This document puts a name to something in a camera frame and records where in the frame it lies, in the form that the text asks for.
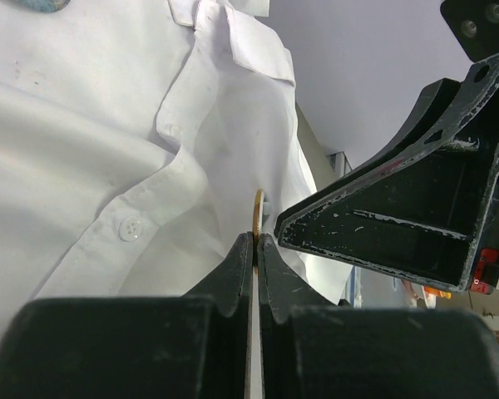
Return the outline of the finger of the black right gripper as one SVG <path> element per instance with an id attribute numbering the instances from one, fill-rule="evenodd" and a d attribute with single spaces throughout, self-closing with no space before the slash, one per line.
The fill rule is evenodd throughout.
<path id="1" fill-rule="evenodd" d="M 475 126 L 499 89 L 441 79 L 420 92 L 398 133 L 371 159 L 283 211 L 280 246 L 449 292 L 469 288 L 491 186 L 492 150 Z"/>

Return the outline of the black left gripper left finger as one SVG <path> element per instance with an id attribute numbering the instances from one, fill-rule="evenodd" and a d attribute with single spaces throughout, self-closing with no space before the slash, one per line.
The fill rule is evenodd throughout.
<path id="1" fill-rule="evenodd" d="M 0 342 L 0 398 L 246 398 L 254 240 L 180 297 L 45 298 Z"/>

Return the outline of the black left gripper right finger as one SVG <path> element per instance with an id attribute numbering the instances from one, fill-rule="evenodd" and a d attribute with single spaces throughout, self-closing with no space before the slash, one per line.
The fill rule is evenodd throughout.
<path id="1" fill-rule="evenodd" d="M 499 345 L 458 309 L 338 306 L 257 246 L 267 398 L 499 398 Z"/>

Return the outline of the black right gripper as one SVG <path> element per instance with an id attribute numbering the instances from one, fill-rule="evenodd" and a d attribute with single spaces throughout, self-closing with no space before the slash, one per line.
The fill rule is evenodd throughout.
<path id="1" fill-rule="evenodd" d="M 440 12 L 473 63 L 474 84 L 492 79 L 492 63 L 499 60 L 499 1 L 444 1 Z M 499 290 L 499 89 L 482 109 L 475 126 L 482 144 L 493 152 L 488 173 L 492 184 L 482 190 L 487 207 L 480 218 L 482 226 L 468 289 L 493 293 Z"/>

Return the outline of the yellow sunflower brooch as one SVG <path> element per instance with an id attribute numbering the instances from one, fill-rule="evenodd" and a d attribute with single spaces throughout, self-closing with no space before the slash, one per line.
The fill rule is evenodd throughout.
<path id="1" fill-rule="evenodd" d="M 254 211 L 252 219 L 253 236 L 253 270 L 258 273 L 258 244 L 262 228 L 271 213 L 270 202 L 267 200 L 263 189 L 258 189 L 254 198 Z"/>

